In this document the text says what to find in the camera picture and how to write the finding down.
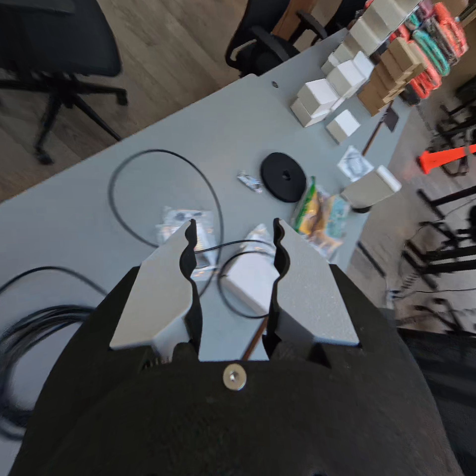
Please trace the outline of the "stack of white boxes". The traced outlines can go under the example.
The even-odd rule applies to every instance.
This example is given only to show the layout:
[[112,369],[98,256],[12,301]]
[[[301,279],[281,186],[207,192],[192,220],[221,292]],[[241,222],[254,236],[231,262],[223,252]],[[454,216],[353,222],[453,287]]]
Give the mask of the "stack of white boxes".
[[322,122],[347,99],[359,99],[373,116],[385,107],[374,92],[371,77],[376,68],[371,56],[418,6],[418,1],[366,1],[363,12],[341,44],[321,66],[324,78],[306,82],[290,109],[304,128]]

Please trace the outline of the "small clear bag white label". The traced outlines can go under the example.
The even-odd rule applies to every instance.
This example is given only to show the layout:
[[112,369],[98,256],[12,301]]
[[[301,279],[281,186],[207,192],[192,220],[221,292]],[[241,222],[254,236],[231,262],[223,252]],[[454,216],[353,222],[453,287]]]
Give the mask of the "small clear bag white label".
[[164,207],[162,223],[156,226],[158,244],[164,244],[186,221],[195,220],[197,244],[194,247],[197,266],[194,276],[204,275],[214,270],[217,252],[211,250],[217,245],[214,233],[213,212],[208,210],[172,209]]

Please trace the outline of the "white cardboard mailer box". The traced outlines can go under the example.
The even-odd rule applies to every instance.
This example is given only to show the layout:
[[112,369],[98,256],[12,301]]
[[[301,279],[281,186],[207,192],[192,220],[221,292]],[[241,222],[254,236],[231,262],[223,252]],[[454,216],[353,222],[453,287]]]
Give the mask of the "white cardboard mailer box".
[[341,196],[359,213],[366,213],[373,205],[396,194],[401,190],[401,183],[383,165],[349,184]]

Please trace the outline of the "packaged yellow multimeter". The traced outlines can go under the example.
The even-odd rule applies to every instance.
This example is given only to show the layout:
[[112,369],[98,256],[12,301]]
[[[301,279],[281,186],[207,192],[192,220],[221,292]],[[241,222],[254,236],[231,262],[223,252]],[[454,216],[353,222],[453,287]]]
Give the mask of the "packaged yellow multimeter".
[[341,195],[330,195],[310,176],[291,227],[330,262],[343,244],[349,211],[350,205]]

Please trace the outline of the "orange traffic cone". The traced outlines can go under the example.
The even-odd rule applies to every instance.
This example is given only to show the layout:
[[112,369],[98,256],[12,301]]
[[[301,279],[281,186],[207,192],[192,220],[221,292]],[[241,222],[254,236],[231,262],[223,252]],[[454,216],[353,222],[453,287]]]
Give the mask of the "orange traffic cone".
[[456,160],[467,158],[476,151],[476,145],[463,146],[438,152],[424,151],[416,161],[425,175],[428,175],[433,169],[447,165]]

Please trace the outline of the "stack of brown boxes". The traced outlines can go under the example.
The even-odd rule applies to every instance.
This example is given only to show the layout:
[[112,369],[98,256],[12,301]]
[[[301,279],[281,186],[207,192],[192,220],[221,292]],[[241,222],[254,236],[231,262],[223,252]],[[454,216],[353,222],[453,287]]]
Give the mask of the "stack of brown boxes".
[[396,98],[412,79],[423,73],[426,66],[427,61],[414,42],[397,37],[380,56],[380,62],[357,97],[370,115],[375,116]]

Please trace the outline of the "stack of orange teal bags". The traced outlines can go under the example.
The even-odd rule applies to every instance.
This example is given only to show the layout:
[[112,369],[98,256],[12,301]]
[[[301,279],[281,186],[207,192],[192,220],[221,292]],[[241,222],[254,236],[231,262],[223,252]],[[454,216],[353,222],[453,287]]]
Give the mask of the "stack of orange teal bags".
[[463,28],[442,1],[419,2],[408,18],[391,33],[380,56],[397,37],[414,42],[427,61],[425,71],[412,79],[400,93],[407,96],[414,93],[417,100],[428,98],[440,88],[443,78],[450,74],[451,68],[468,50]]

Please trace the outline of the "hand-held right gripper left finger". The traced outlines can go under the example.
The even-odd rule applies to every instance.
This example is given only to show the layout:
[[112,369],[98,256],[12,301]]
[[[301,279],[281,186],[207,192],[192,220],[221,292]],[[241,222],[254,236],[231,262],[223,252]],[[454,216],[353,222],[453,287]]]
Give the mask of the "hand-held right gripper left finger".
[[196,221],[190,219],[141,263],[111,349],[149,346],[161,361],[172,361],[175,348],[186,344],[198,357],[203,316],[192,279],[197,241]]

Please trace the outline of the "grey desk with black legs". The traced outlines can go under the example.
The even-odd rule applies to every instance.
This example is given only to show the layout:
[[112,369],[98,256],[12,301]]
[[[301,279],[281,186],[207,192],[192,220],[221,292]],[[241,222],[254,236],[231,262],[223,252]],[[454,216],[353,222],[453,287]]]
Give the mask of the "grey desk with black legs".
[[[422,251],[409,239],[405,242],[402,258],[413,268],[417,278],[422,278],[432,291],[436,291],[438,286],[431,276],[439,277],[442,274],[476,269],[476,187],[468,187],[438,199],[431,199],[423,189],[418,189],[416,194],[437,217],[433,222],[420,222],[420,228],[432,228],[444,240],[437,249]],[[461,206],[470,206],[466,218],[467,227],[451,229],[446,223],[450,212],[444,213],[440,207],[469,197],[473,200]]]

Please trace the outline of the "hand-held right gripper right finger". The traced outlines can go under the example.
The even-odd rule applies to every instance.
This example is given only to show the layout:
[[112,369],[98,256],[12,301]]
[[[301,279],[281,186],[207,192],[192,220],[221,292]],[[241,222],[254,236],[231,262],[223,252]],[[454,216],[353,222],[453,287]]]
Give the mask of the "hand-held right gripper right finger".
[[358,348],[331,265],[283,219],[273,220],[274,268],[266,333],[269,360],[324,360],[322,345]]

